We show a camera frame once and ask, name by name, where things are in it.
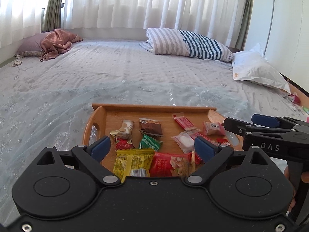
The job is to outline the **small red candy wrapper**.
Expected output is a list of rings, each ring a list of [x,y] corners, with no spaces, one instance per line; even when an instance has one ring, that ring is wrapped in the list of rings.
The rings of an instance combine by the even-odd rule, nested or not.
[[[115,150],[130,150],[134,148],[130,139],[116,138]]]

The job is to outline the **red clear biscuit packet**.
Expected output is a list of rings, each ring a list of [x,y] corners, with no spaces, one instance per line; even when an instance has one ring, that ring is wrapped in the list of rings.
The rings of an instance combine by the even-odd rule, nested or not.
[[[200,132],[201,131],[185,116],[184,112],[174,113],[172,114],[172,118],[186,132],[190,132],[190,131]]]

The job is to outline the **pink white candy packet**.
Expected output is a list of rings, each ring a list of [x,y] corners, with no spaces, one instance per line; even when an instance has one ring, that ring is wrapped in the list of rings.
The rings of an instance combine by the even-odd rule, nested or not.
[[[225,135],[225,129],[220,123],[203,122],[204,135]]]

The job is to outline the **yellow snack packet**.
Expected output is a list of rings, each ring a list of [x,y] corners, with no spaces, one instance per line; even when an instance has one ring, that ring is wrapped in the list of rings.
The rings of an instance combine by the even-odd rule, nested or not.
[[[152,149],[117,150],[113,173],[123,183],[127,177],[150,177]]]

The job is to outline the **green snack packet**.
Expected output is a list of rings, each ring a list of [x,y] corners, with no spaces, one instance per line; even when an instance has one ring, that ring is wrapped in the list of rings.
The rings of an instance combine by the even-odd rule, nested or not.
[[[154,139],[146,134],[143,135],[140,143],[139,143],[139,149],[152,149],[156,152],[160,150],[162,147],[163,142],[157,139]]]

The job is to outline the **green drape curtain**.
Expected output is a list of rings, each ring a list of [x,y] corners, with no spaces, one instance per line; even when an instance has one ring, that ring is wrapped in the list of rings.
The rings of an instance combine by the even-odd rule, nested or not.
[[[42,32],[50,32],[61,27],[62,0],[48,0],[42,21]]]

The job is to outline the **white wardrobe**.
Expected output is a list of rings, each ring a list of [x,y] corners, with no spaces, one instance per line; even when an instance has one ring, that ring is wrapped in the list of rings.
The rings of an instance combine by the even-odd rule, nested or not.
[[[256,44],[282,75],[308,90],[308,0],[253,0],[244,49]]]

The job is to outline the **wooden serving tray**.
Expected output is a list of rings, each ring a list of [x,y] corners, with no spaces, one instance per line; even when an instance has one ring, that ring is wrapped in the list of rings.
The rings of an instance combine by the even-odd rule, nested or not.
[[[185,129],[174,119],[187,118],[185,123],[195,126],[203,133],[203,123],[222,124],[225,116],[216,111],[215,107],[193,106],[159,106],[159,105],[125,105],[93,103],[93,112],[86,124],[82,144],[91,143],[92,128],[96,128],[95,137],[100,139],[109,136],[112,131],[121,129],[123,120],[134,123],[130,140],[135,148],[139,147],[143,135],[153,137],[163,142],[159,152],[182,154],[183,151],[173,136],[179,135]]]

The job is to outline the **red cracker snack pack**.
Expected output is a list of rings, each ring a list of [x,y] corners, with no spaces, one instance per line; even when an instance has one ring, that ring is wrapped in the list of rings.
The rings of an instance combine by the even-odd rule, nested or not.
[[[195,151],[187,154],[164,154],[155,152],[150,166],[151,177],[187,177],[203,160]]]

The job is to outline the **striped blue white pillow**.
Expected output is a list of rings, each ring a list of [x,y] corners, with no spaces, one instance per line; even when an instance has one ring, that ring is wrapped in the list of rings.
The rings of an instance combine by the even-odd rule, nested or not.
[[[148,28],[146,36],[148,40],[140,43],[140,46],[155,55],[177,55],[221,62],[231,62],[234,57],[224,44],[186,30]]]

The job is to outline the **brown almond snack packet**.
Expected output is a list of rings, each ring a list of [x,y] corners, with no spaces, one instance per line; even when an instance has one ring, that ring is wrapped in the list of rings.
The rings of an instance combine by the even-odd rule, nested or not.
[[[140,132],[148,136],[162,137],[161,121],[149,118],[139,118]]]

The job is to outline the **pink crumpled blanket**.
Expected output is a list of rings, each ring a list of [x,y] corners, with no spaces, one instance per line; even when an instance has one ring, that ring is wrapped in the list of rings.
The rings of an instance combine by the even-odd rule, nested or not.
[[[77,34],[63,29],[55,29],[49,32],[40,43],[43,50],[40,61],[55,59],[60,54],[70,51],[74,43],[82,40]]]

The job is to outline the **red striped clear packet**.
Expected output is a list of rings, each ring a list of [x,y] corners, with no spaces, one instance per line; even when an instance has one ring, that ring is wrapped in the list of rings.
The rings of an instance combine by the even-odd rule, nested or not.
[[[208,136],[205,136],[199,132],[196,132],[194,134],[190,134],[190,137],[195,140],[197,137],[202,137],[204,138],[205,140],[211,142],[212,144],[216,145],[216,146],[219,146],[219,145],[230,145],[230,143],[228,142],[227,139],[223,139],[223,138],[217,138],[216,140],[208,137]]]

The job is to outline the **white sheer curtain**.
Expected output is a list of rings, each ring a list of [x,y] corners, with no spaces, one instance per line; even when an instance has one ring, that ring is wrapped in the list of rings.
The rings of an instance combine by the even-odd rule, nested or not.
[[[1,47],[39,34],[48,0],[1,0]],[[61,28],[189,30],[235,45],[245,0],[62,0]]]

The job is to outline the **clear white candy packet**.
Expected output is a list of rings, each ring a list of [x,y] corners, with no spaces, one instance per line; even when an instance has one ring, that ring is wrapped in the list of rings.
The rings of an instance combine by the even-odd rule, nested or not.
[[[187,132],[182,132],[171,138],[178,144],[183,153],[186,154],[194,150],[194,140]]]

